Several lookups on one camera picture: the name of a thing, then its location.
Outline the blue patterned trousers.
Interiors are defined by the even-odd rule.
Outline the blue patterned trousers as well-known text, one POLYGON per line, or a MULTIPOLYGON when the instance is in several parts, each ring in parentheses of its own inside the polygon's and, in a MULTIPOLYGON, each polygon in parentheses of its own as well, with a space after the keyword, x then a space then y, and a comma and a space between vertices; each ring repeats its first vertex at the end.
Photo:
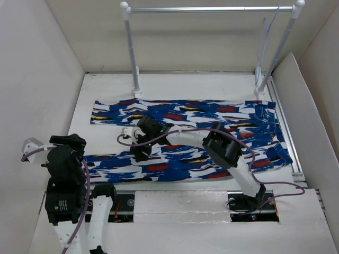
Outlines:
POLYGON ((270 101, 145 100, 132 98, 112 103, 96 101, 92 124, 127 127, 141 137, 137 123, 151 117, 160 124, 163 140, 149 145, 151 153, 138 162, 132 148, 119 154, 88 155, 85 161, 93 183, 138 181, 175 182, 229 176, 203 148, 209 130, 220 124, 246 148, 240 158, 245 170, 260 173, 290 165, 292 158, 270 101))

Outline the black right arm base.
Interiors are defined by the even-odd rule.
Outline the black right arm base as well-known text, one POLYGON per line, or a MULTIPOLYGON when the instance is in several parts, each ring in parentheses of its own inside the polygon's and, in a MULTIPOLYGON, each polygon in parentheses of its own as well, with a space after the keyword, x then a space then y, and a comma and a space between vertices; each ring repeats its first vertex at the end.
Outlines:
POLYGON ((264 194, 258 204, 251 204, 249 197, 241 191, 228 191, 227 196, 226 208, 230 211, 231 222, 279 222, 275 200, 268 202, 273 197, 271 190, 264 194))

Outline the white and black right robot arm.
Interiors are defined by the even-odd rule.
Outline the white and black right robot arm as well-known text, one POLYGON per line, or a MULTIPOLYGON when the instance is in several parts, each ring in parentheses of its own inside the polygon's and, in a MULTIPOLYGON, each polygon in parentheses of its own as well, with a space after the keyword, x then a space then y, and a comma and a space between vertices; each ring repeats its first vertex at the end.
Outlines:
POLYGON ((124 134, 132 138, 130 151, 137 162, 147 161, 155 144, 204 149, 217 166, 230 171, 242 190, 242 201, 250 209, 258 208, 264 202, 266 188, 254 179, 248 168, 242 152, 245 146, 220 124, 211 128, 184 129, 174 124, 161 125, 150 116, 144 116, 124 134))

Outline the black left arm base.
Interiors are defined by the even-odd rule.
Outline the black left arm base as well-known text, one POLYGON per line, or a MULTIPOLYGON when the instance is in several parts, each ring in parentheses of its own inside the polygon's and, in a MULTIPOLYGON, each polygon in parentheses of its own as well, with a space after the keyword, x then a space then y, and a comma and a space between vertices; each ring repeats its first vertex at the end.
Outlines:
POLYGON ((118 192, 117 202, 111 208, 109 223, 133 222, 135 192, 118 192))

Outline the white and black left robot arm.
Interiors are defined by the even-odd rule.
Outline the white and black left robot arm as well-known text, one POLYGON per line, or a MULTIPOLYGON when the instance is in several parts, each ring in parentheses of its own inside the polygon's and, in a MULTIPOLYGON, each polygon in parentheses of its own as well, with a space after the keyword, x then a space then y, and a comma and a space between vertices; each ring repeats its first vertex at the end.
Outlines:
POLYGON ((91 188, 84 159, 86 141, 76 134, 51 136, 47 155, 50 178, 44 203, 63 253, 105 253, 104 233, 118 204, 112 184, 91 188))

